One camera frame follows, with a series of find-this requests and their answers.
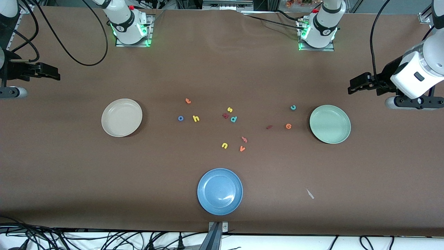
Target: blue plate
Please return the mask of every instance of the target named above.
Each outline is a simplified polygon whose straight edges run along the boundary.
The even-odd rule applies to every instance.
[[[228,169],[212,169],[197,187],[200,205],[210,214],[226,215],[239,206],[243,188],[239,177]]]

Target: brown table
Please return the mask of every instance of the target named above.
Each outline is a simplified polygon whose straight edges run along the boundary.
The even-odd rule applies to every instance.
[[[103,35],[88,9],[44,10],[76,58],[101,57]],[[345,15],[336,51],[308,52],[291,28],[234,11],[165,11],[151,48],[110,46],[95,67],[74,63],[37,17],[40,61],[62,80],[9,82],[29,96],[0,104],[3,213],[58,227],[201,231],[224,220],[239,233],[444,234],[443,110],[395,111],[384,106],[389,95],[347,94],[351,78],[371,71],[374,15]],[[24,17],[19,31],[33,30]],[[382,16],[378,70],[427,30],[416,16]],[[32,57],[28,47],[20,55]],[[133,135],[114,138],[100,118],[120,98],[136,100],[144,117]],[[324,104],[349,115],[345,142],[312,135],[309,115]],[[227,107],[236,123],[222,117]],[[244,187],[238,209],[222,217],[196,197],[200,177],[218,167]]]

